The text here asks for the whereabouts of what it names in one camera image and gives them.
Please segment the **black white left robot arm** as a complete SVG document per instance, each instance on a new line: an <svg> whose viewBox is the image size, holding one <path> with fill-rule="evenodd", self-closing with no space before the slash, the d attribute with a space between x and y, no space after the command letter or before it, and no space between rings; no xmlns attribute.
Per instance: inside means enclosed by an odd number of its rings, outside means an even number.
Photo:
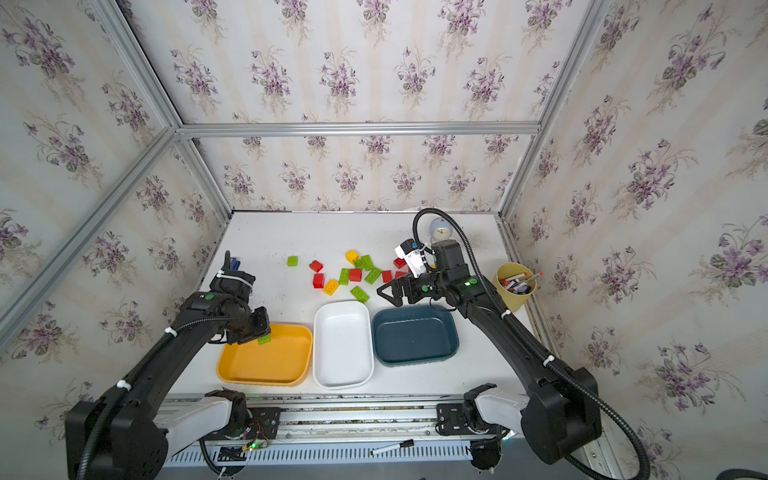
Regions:
<svg viewBox="0 0 768 480"><path fill-rule="evenodd" d="M65 416L71 479L153 479L166 460L210 433L239 436L252 416L243 393L211 391L163 422L171 387L203 346L243 345L271 332L266 308L253 309L255 278L225 256L208 290L192 293L175 320L138 363L98 399Z"/></svg>

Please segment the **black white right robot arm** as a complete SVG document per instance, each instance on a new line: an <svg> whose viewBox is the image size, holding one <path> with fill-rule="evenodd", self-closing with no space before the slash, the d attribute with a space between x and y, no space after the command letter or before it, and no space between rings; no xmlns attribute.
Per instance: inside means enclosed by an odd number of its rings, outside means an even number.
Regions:
<svg viewBox="0 0 768 480"><path fill-rule="evenodd" d="M419 211L411 238L397 246L396 255L410 271L379 287L378 295L395 307L425 298L445 300L491 341L528 397L519 411L521 430L542 462L566 460L584 475L601 478L573 454L601 437L602 419L608 417L635 451L636 478L649 478L650 460L639 435L600 398L591 373L556 357L503 303L454 218L437 208Z"/></svg>

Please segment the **yellow lego brick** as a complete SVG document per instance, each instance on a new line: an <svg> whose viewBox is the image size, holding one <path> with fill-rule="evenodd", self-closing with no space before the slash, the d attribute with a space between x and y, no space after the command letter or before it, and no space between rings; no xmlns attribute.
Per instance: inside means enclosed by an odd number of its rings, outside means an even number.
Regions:
<svg viewBox="0 0 768 480"><path fill-rule="evenodd" d="M336 290L339 287L339 283L337 280L329 280L326 285L323 287L323 292L328 295L332 296Z"/></svg>
<svg viewBox="0 0 768 480"><path fill-rule="evenodd" d="M349 250L346 252L345 258L350 264L354 265L359 261L360 256L354 250Z"/></svg>

